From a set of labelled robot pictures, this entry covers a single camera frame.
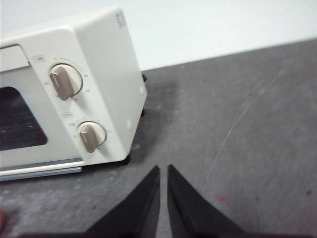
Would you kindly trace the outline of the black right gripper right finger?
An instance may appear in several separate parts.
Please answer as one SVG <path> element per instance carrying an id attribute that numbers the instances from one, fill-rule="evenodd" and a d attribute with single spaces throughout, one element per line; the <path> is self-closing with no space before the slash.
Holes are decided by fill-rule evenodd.
<path id="1" fill-rule="evenodd" d="M 222 238 L 247 234 L 206 201 L 173 165 L 167 168 L 167 205 L 174 238 Z"/>

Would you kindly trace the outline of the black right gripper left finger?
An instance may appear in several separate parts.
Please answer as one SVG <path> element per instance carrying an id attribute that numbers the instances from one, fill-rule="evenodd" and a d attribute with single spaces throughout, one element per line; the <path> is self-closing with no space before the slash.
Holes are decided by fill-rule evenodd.
<path id="1" fill-rule="evenodd" d="M 89 238 L 154 238 L 160 210 L 160 169 L 154 166 L 131 193 L 86 232 Z"/>

